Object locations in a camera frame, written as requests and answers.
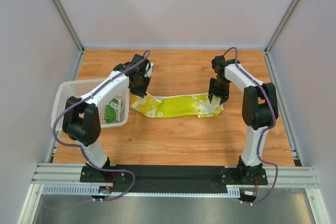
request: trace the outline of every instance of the basket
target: basket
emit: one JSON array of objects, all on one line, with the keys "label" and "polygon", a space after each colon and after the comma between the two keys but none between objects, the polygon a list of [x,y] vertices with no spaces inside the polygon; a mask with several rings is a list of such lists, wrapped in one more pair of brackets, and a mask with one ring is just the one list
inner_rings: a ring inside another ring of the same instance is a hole
[{"label": "basket", "polygon": [[[51,127],[53,127],[56,118],[64,111],[66,102],[69,97],[81,97],[82,95],[90,92],[100,83],[105,81],[105,79],[95,79],[95,80],[80,80],[80,81],[67,81],[62,83],[57,91],[53,112],[51,114]],[[120,114],[120,121],[114,123],[105,123],[104,114],[105,110],[99,111],[99,119],[101,128],[108,127],[121,127],[128,119],[128,113],[130,109],[130,93],[129,89],[125,89],[121,94],[116,96],[116,98],[122,100],[122,105],[124,106],[123,111]],[[57,123],[56,131],[62,130],[63,118]]]}]

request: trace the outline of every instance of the white backdrop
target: white backdrop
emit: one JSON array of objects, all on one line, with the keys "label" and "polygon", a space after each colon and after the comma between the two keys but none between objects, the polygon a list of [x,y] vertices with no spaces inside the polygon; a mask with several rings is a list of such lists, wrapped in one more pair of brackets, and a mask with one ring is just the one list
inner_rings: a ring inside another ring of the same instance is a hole
[{"label": "white backdrop", "polygon": [[302,0],[271,51],[304,165],[336,223],[336,0]]},{"label": "white backdrop", "polygon": [[16,223],[37,162],[51,141],[58,86],[79,51],[50,0],[0,0],[1,223]]},{"label": "white backdrop", "polygon": [[61,0],[85,47],[261,48],[291,0]]}]

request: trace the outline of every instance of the wooden table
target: wooden table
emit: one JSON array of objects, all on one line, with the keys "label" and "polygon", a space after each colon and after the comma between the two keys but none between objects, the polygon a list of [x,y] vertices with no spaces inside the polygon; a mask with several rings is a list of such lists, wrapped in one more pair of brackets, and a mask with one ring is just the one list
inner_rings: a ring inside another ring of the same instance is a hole
[{"label": "wooden table", "polygon": [[[78,79],[105,78],[119,63],[130,61],[144,50],[87,50]],[[152,95],[207,93],[215,77],[211,60],[222,50],[152,50],[154,63],[148,92]],[[233,58],[234,53],[227,54]],[[238,59],[259,80],[269,75],[260,50],[240,50]],[[230,85],[224,111],[212,118],[146,118],[130,109],[120,128],[102,129],[100,142],[112,164],[142,165],[236,165],[245,146],[246,130],[241,116],[243,95]],[[64,142],[72,141],[63,134]],[[279,166],[293,166],[293,159],[281,117],[270,131],[264,148],[265,160]],[[84,163],[77,148],[58,146],[54,163]]]}]

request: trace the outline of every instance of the robotic arm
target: robotic arm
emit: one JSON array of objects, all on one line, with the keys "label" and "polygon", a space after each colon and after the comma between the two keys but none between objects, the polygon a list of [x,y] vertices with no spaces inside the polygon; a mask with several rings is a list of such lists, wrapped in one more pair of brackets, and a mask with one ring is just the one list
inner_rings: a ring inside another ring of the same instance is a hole
[{"label": "robotic arm", "polygon": [[99,112],[124,89],[129,88],[132,94],[144,97],[150,83],[151,72],[150,62],[144,60],[143,56],[135,55],[131,62],[117,65],[106,80],[89,93],[80,98],[70,97],[67,100],[66,108],[82,99],[87,99],[64,115],[62,130],[82,147],[86,158],[95,166],[99,168],[110,166],[110,160],[98,140],[101,131]]},{"label": "robotic arm", "polygon": [[[236,65],[234,59],[226,60],[224,56],[216,56],[212,60],[212,68],[215,70],[217,77],[210,80],[208,93],[210,101],[215,95],[220,98],[221,104],[226,102],[229,98],[229,85],[231,82],[244,94],[242,115],[247,125],[247,137],[244,151],[239,157],[236,175],[243,183],[254,183],[255,178],[263,173],[263,164],[258,157],[258,151],[260,151],[259,156],[261,157],[268,133],[268,130],[265,131],[265,129],[273,123],[271,111],[258,85],[243,74],[243,72],[247,71],[239,61]],[[263,83],[256,79],[254,81],[266,91],[277,119],[278,106],[274,84],[271,82]]]}]

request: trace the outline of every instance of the cable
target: cable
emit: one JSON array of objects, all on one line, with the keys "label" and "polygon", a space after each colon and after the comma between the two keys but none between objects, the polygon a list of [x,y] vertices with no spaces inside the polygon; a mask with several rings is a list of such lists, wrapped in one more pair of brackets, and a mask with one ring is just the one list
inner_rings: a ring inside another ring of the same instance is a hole
[{"label": "cable", "polygon": [[252,81],[252,82],[253,82],[253,83],[254,83],[254,84],[261,90],[262,94],[263,94],[264,97],[265,97],[265,100],[266,100],[266,102],[267,102],[267,105],[268,105],[268,107],[269,107],[269,109],[270,109],[270,111],[271,111],[271,116],[272,116],[272,125],[269,126],[269,127],[267,127],[267,128],[265,128],[264,130],[262,130],[262,132],[261,132],[261,134],[260,134],[260,138],[259,138],[259,140],[258,140],[258,144],[257,144],[257,156],[258,156],[258,159],[259,159],[262,163],[264,163],[264,164],[268,164],[268,165],[273,165],[273,166],[275,167],[275,176],[274,176],[274,181],[273,181],[273,184],[272,184],[272,186],[271,186],[270,191],[267,193],[267,195],[266,195],[264,198],[262,198],[261,200],[259,200],[259,201],[257,201],[257,202],[254,202],[253,205],[255,205],[255,204],[259,204],[259,203],[263,202],[264,200],[266,200],[266,199],[269,197],[269,195],[270,195],[271,192],[273,191],[273,189],[274,189],[274,187],[275,187],[275,184],[276,184],[276,182],[277,182],[277,179],[278,179],[279,168],[278,168],[277,164],[275,164],[275,163],[273,163],[273,162],[269,162],[269,161],[265,161],[265,160],[263,160],[262,157],[260,157],[260,150],[259,150],[259,149],[260,149],[260,145],[261,145],[261,141],[262,141],[263,136],[264,136],[264,133],[265,133],[266,131],[268,131],[268,130],[270,130],[270,129],[272,129],[272,128],[275,127],[275,124],[276,124],[276,118],[275,118],[274,110],[273,110],[273,108],[272,108],[272,104],[271,104],[271,102],[270,102],[270,100],[269,100],[269,98],[268,98],[268,95],[266,94],[266,91],[265,91],[265,90],[263,89],[263,87],[259,84],[259,82],[257,82],[252,76],[249,75],[248,72],[246,72],[244,69],[240,68],[240,66],[238,65],[238,49],[237,49],[236,47],[230,47],[229,49],[227,49],[227,50],[225,51],[225,53],[223,54],[223,57],[224,57],[229,51],[231,51],[232,49],[234,49],[234,50],[235,50],[235,53],[236,53],[236,54],[235,54],[235,65],[236,65],[237,69],[238,69],[243,75],[245,75],[250,81]]},{"label": "cable", "polygon": [[[69,111],[70,111],[71,109],[73,109],[74,107],[80,105],[81,103],[84,103],[84,102],[86,102],[87,100],[91,99],[91,98],[92,98],[93,96],[95,96],[100,90],[102,90],[107,84],[109,84],[110,82],[112,82],[113,80],[115,80],[116,78],[118,78],[119,76],[121,76],[121,75],[127,73],[128,71],[130,71],[130,70],[136,68],[138,65],[140,65],[140,64],[143,63],[145,60],[147,60],[147,58],[149,57],[150,53],[151,53],[151,52],[150,52],[149,50],[146,50],[146,51],[143,53],[143,57],[144,57],[144,58],[143,58],[142,60],[140,60],[138,63],[136,63],[136,64],[134,64],[133,66],[131,66],[130,68],[125,69],[124,71],[122,71],[122,72],[116,74],[116,75],[113,76],[111,79],[109,79],[109,80],[107,80],[106,82],[104,82],[104,83],[102,84],[102,86],[100,86],[95,92],[92,93],[91,96],[86,97],[86,98],[84,98],[84,99],[82,99],[82,100],[76,102],[75,104],[69,106],[68,108],[66,108],[66,109],[65,109],[65,110],[64,110],[64,111],[63,111],[63,112],[56,118],[56,120],[55,120],[55,122],[54,122],[54,124],[53,124],[53,127],[52,127],[52,134],[53,134],[55,140],[57,141],[57,143],[59,143],[59,144],[61,144],[61,145],[64,145],[64,146],[78,147],[78,148],[80,148],[80,150],[81,150],[81,152],[82,152],[84,158],[86,159],[87,163],[88,163],[90,166],[92,166],[93,168],[95,168],[95,169],[97,169],[97,170],[101,170],[102,172],[113,172],[113,173],[114,173],[114,172],[120,172],[120,173],[128,173],[128,174],[131,174],[131,175],[132,175],[132,177],[133,177],[132,183],[131,183],[131,185],[129,186],[129,188],[127,188],[126,191],[124,191],[123,193],[121,193],[121,194],[119,194],[119,195],[117,195],[117,196],[115,196],[115,197],[107,198],[107,199],[103,199],[102,201],[112,201],[112,200],[116,200],[116,199],[121,198],[121,197],[124,196],[125,194],[127,194],[127,193],[132,189],[132,187],[134,186],[134,183],[135,183],[135,174],[134,174],[132,171],[130,171],[130,170],[124,170],[124,169],[123,169],[123,170],[118,170],[118,169],[104,169],[104,168],[100,168],[100,167],[96,166],[94,163],[92,163],[92,162],[89,160],[89,158],[88,158],[87,155],[85,154],[84,149],[82,148],[82,146],[80,146],[80,145],[78,145],[78,144],[67,144],[67,143],[62,142],[62,141],[58,138],[58,136],[57,136],[57,133],[56,133],[56,126],[57,126],[58,122],[61,120],[61,118],[62,118],[67,112],[69,112]],[[86,203],[88,203],[88,202],[92,202],[92,200],[83,201],[83,202],[80,202],[80,203],[78,203],[78,204],[76,204],[76,205],[73,205],[73,206],[71,206],[71,207],[63,207],[63,208],[53,208],[53,207],[48,207],[48,206],[44,203],[44,201],[42,202],[42,204],[43,204],[43,206],[44,206],[45,208],[47,208],[47,209],[49,209],[49,210],[65,210],[65,209],[69,209],[69,208],[72,208],[72,207],[77,207],[77,206],[86,204]]]}]

